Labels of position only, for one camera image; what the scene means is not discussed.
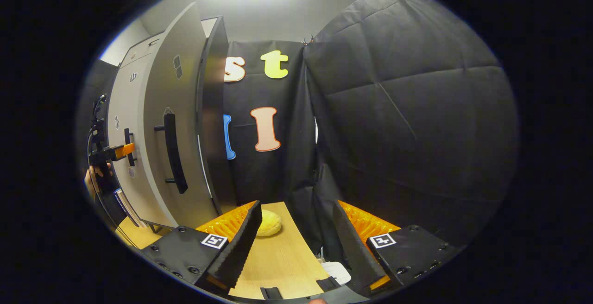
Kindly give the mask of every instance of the yellow sponge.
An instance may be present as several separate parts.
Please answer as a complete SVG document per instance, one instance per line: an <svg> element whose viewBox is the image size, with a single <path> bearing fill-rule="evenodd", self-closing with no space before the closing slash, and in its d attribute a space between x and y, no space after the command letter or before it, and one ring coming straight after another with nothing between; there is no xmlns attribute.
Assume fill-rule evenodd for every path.
<svg viewBox="0 0 593 304"><path fill-rule="evenodd" d="M282 228L282 219L276 213L269 210L261 210L261 225L258 229L258 236L267 237L277 234Z"/></svg>

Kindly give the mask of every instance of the foam letter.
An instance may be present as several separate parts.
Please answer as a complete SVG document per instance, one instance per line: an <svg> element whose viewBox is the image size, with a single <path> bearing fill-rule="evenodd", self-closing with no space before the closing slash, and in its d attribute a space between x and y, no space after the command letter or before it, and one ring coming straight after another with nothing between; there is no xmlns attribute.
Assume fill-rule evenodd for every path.
<svg viewBox="0 0 593 304"><path fill-rule="evenodd" d="M280 51L271 51L260 58L265 61L264 72L269 78L283 78L288 74L288 70L280 69L280 62L288 61L287 55L281 55Z"/></svg>
<svg viewBox="0 0 593 304"><path fill-rule="evenodd" d="M240 67L245 65L243 57L227 57L227 64L224 68L225 82L238 82L245 77L245 69Z"/></svg>
<svg viewBox="0 0 593 304"><path fill-rule="evenodd" d="M228 139L228 124L231 122L231 116L224 114L224 142L227 146L227 159L235 159L237 156L233 150L231 150L231 142Z"/></svg>
<svg viewBox="0 0 593 304"><path fill-rule="evenodd" d="M274 107L260 107L252 110L251 114L256 119L258 128L256 150L266 152L279 148L280 142L276 140L274 134L273 116L276 114L276 109Z"/></svg>

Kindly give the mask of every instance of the orange gripper padding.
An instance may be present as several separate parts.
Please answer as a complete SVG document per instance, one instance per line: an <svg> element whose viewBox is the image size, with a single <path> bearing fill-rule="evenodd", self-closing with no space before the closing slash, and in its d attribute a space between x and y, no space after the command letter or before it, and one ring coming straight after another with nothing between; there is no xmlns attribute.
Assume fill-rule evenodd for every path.
<svg viewBox="0 0 593 304"><path fill-rule="evenodd" d="M196 228L196 230L206 232L207 234L216 234L218 236L227 237L230 242L235 238L235 234L239 232L239 228L241 228L245 217L249 213L249 209L252 208L255 202L256 201L249 202L241 207L236 207L228 213L202 224Z"/></svg>
<svg viewBox="0 0 593 304"><path fill-rule="evenodd" d="M128 154L131 154L134 150L136 150L134 143L126 144L125 146L115 150L115 156L117 159L120 159L124 156L127 156Z"/></svg>
<svg viewBox="0 0 593 304"><path fill-rule="evenodd" d="M365 244L366 249L372 254L371 249L366 244L366 240L369 237L379 236L380 234L387 234L389 232L393 232L395 230L401 229L399 226L391 224L386 220L382 220L379 217L368 213L362 209L359 209L351 204L338 201L341 208L344 209L348 219L354 226L354 230L358 234L358 237L362 242ZM370 285L371 291L382 287L383 285L387 284L391 279L389 276L385 275L381 277L375 283Z"/></svg>

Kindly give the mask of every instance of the human hand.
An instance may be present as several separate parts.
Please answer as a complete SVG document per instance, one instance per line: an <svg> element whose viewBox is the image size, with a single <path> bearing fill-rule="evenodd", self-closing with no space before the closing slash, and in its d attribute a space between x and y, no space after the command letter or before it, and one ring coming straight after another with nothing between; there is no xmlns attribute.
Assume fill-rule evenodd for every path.
<svg viewBox="0 0 593 304"><path fill-rule="evenodd" d="M107 167L110 169L111 164L107 163ZM91 194L91 198L93 200L95 200L96 192L99 191L99 186L97 185L97 176L95 174L98 174L100 177L103 177L103 173L101 172L100 168L95 168L94 166L91 166L89 167L89 169L87 169L87 174L84 177L84 184L87 187L88 192Z"/></svg>

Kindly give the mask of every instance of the gray cabinet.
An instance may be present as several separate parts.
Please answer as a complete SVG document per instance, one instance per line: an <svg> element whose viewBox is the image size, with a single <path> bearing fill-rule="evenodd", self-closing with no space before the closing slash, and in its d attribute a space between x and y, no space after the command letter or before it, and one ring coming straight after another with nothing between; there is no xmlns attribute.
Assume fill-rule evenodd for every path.
<svg viewBox="0 0 593 304"><path fill-rule="evenodd" d="M213 28L210 38L216 33ZM163 33L130 48L109 97L109 145L125 144L128 138L136 146L133 164L127 159L113 162L114 174L140 219L152 224L195 228L219 215L221 205L236 203L230 183L220 185L220 196L214 194L216 181L230 181L230 175L226 158L224 164L219 162L226 152L221 112L224 63L218 81L205 81L220 65L209 54L210 38L196 4L190 4ZM226 35L224 42L228 48ZM210 90L215 101L210 100ZM214 113L220 113L220 129Z"/></svg>

